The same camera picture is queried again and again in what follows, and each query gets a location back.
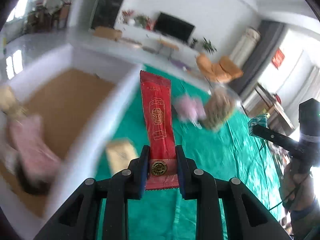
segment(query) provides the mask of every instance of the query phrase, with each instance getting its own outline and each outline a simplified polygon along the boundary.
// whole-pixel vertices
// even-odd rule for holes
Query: curtain
[[[258,78],[274,57],[287,32],[284,23],[263,20],[258,28],[260,41],[244,63],[243,76],[228,85],[245,100],[254,89]]]
[[[299,104],[310,98],[320,100],[320,69],[317,66],[313,67],[294,100],[284,109],[294,127],[299,126]]]

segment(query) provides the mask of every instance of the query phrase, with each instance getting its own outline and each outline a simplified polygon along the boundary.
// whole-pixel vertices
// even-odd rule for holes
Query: tv stand
[[[179,60],[188,67],[198,69],[196,57],[199,55],[199,52],[190,48],[188,44],[182,43],[182,41],[167,35],[165,36],[161,33],[148,31],[140,27],[129,26],[127,24],[116,23],[114,28],[122,31],[123,38],[129,38],[140,42],[143,47],[150,48],[156,52],[159,52],[160,50],[164,55],[169,55],[171,50],[172,59]],[[164,44],[161,45],[159,41],[168,45],[170,44],[170,46],[166,46]]]

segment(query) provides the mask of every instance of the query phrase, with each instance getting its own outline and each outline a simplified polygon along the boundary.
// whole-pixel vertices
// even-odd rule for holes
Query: white curtain
[[[299,104],[314,98],[320,100],[320,69],[314,66],[310,76],[306,79],[300,92],[294,100],[284,109],[294,127],[299,127]]]

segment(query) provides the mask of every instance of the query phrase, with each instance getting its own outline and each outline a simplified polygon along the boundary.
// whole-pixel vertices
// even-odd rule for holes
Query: silver rivet
[[[128,169],[125,169],[121,173],[122,173],[123,176],[129,176],[131,174],[131,171],[128,170]]]
[[[88,179],[86,179],[86,180],[84,181],[84,183],[85,183],[86,185],[92,185],[92,184],[94,183],[94,179],[93,179],[93,178],[88,178]]]
[[[238,178],[232,178],[231,182],[235,185],[239,185],[241,183],[241,181]]]
[[[202,175],[203,174],[203,170],[201,170],[201,169],[195,169],[193,172],[196,175]]]

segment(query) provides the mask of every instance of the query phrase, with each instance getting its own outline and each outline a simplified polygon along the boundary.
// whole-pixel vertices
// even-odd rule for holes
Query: round gold logo
[[[154,176],[161,176],[164,175],[167,172],[167,164],[163,161],[154,161],[151,164],[151,173]]]

